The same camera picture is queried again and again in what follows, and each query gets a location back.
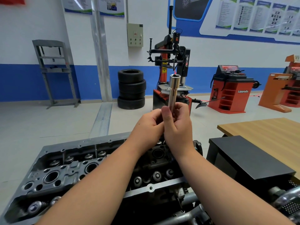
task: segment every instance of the floor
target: floor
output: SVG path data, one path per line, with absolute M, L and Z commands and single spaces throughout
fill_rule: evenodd
M 209 96 L 193 98 L 208 100 Z M 249 98 L 246 113 L 222 114 L 209 107 L 195 109 L 191 120 L 193 139 L 202 143 L 204 157 L 209 138 L 223 135 L 218 124 L 286 117 L 300 122 L 300 108 L 291 113 L 280 113 L 258 106 L 259 97 Z M 87 139 L 101 103 L 52 107 L 24 103 L 0 103 L 0 214 L 16 191 L 37 154 L 45 145 Z M 146 99 L 143 108 L 123 110 L 113 103 L 109 134 L 129 132 L 144 114 L 152 110 L 152 99 Z

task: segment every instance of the control box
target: control box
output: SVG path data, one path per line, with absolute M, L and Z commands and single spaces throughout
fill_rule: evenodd
M 143 37 L 142 24 L 127 24 L 128 46 L 143 47 Z

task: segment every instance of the tire changer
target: tire changer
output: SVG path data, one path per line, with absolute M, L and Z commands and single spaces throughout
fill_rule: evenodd
M 160 67 L 159 80 L 156 89 L 153 90 L 153 109 L 161 108 L 162 106 L 168 106 L 170 98 L 170 93 L 172 94 L 172 89 L 177 89 L 176 102 L 182 102 L 189 105 L 189 110 L 191 111 L 192 103 L 198 103 L 196 109 L 200 106 L 207 106 L 207 103 L 201 100 L 192 99 L 187 95 L 193 89 L 190 86 L 185 85 L 185 80 L 188 75 L 188 65 L 190 59 L 190 49 L 184 46 L 179 46 L 180 33 L 172 33 L 172 11 L 173 6 L 169 7 L 169 34 L 165 36 L 164 40 L 157 43 L 152 49 L 152 38 L 150 38 L 150 50 L 149 61 L 154 62 L 156 66 Z M 156 56 L 153 60 L 152 54 L 160 54 Z M 176 74 L 180 76 L 179 87 L 173 82 L 173 77 L 170 77 L 170 82 L 167 82 L 167 69 L 177 69 Z

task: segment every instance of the wooden table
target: wooden table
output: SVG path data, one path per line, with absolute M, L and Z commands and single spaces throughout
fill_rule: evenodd
M 227 136 L 242 136 L 296 171 L 300 182 L 300 123 L 287 118 L 272 118 L 218 125 Z

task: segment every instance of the blue wall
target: blue wall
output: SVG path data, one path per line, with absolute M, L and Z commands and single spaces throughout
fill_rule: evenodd
M 101 99 L 97 66 L 76 65 L 73 68 L 73 80 L 77 97 L 81 100 Z M 117 98 L 118 71 L 123 69 L 140 69 L 147 82 L 146 95 L 152 95 L 156 87 L 159 67 L 157 66 L 110 66 L 112 97 Z M 284 68 L 240 68 L 248 77 L 258 80 L 262 85 L 256 90 L 263 90 L 270 73 L 282 73 Z M 192 93 L 209 93 L 210 81 L 216 67 L 189 67 L 186 84 L 193 87 Z M 51 73 L 49 84 L 54 99 L 72 98 L 67 74 Z M 48 100 L 39 65 L 0 64 L 0 102 Z

